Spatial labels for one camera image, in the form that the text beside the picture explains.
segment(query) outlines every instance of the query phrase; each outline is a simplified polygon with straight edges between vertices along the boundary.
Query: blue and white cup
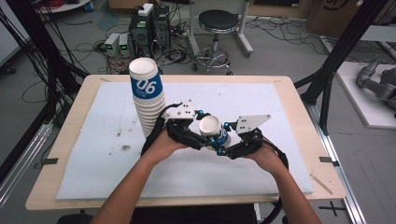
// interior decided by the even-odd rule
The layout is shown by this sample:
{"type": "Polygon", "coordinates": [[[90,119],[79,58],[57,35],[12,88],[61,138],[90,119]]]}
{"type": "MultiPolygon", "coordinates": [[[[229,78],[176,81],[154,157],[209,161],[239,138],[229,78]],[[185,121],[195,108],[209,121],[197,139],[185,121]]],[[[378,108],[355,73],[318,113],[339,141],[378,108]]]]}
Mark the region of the blue and white cup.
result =
{"type": "Polygon", "coordinates": [[[206,116],[201,119],[199,123],[199,131],[203,136],[215,135],[217,137],[217,146],[228,147],[231,144],[231,137],[222,126],[220,120],[215,116],[206,116]]]}
{"type": "Polygon", "coordinates": [[[150,58],[138,58],[129,64],[134,105],[147,137],[154,127],[155,119],[165,108],[163,83],[157,64],[150,58]]]}

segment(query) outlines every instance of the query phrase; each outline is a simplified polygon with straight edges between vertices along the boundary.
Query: wooden table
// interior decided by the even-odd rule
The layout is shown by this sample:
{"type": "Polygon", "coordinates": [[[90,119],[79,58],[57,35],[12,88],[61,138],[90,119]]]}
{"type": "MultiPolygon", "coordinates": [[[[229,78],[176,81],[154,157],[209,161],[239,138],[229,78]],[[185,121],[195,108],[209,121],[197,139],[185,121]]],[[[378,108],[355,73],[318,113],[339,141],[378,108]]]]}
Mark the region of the wooden table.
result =
{"type": "MultiPolygon", "coordinates": [[[[129,76],[91,75],[87,77],[78,93],[69,115],[48,158],[58,158],[56,164],[45,165],[35,182],[26,202],[29,210],[100,207],[104,200],[56,200],[56,194],[64,177],[70,152],[78,139],[79,130],[91,108],[102,82],[129,82],[129,76]]],[[[291,131],[311,176],[314,193],[308,200],[342,199],[346,196],[343,185],[331,162],[321,162],[319,157],[328,157],[320,142],[298,92],[288,77],[265,76],[162,76],[163,82],[225,82],[225,83],[273,83],[290,123],[291,131]]],[[[225,203],[273,202],[276,196],[248,195],[221,197],[183,197],[141,199],[137,206],[193,205],[225,203]]]]}

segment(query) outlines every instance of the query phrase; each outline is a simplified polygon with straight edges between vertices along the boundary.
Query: power strip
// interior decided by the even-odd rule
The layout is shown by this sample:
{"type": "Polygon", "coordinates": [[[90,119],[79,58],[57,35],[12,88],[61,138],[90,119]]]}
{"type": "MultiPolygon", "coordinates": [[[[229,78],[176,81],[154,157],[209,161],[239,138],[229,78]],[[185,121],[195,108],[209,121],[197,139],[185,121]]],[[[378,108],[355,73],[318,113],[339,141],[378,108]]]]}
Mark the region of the power strip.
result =
{"type": "Polygon", "coordinates": [[[151,12],[151,10],[154,8],[154,5],[150,4],[150,3],[145,3],[145,5],[143,5],[143,10],[139,10],[137,12],[137,14],[139,16],[144,16],[147,17],[149,15],[149,13],[151,12]]]}

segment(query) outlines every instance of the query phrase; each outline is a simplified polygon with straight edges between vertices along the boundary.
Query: human arm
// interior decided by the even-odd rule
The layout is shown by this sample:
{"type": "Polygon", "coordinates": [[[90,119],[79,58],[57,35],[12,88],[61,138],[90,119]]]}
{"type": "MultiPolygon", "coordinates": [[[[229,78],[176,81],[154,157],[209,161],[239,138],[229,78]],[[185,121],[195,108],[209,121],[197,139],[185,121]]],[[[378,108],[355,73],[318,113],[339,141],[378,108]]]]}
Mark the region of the human arm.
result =
{"type": "Polygon", "coordinates": [[[91,223],[130,223],[152,169],[183,147],[186,146],[173,141],[167,131],[163,131],[113,190],[91,223]]]}
{"type": "Polygon", "coordinates": [[[245,157],[257,162],[263,170],[269,172],[274,177],[290,224],[321,223],[289,170],[271,147],[263,145],[255,153],[246,155],[245,157]]]}

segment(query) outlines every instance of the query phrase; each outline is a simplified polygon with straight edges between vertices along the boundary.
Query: white board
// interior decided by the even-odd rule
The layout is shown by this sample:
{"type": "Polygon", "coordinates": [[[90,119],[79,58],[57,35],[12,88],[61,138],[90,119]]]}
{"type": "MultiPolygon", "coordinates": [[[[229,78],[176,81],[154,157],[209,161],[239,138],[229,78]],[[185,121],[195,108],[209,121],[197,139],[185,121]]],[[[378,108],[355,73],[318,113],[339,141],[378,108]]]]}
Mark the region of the white board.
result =
{"type": "MultiPolygon", "coordinates": [[[[366,65],[367,63],[343,63],[337,72],[338,79],[367,127],[396,129],[396,111],[387,107],[372,91],[356,85],[358,73],[366,65]]],[[[380,64],[371,80],[379,82],[382,72],[393,67],[394,65],[380,64]]]]}
{"type": "MultiPolygon", "coordinates": [[[[272,84],[163,83],[166,103],[192,99],[225,121],[271,114],[260,126],[290,158],[290,172],[304,193],[313,192],[300,151],[272,84]]],[[[198,121],[191,125],[198,132],[198,121]]],[[[230,133],[232,145],[239,142],[230,133]]],[[[57,199],[104,199],[140,157],[144,137],[129,83],[104,82],[66,165],[57,199]]],[[[151,173],[141,197],[278,193],[275,180],[251,160],[230,160],[212,150],[178,150],[151,173]]]]}

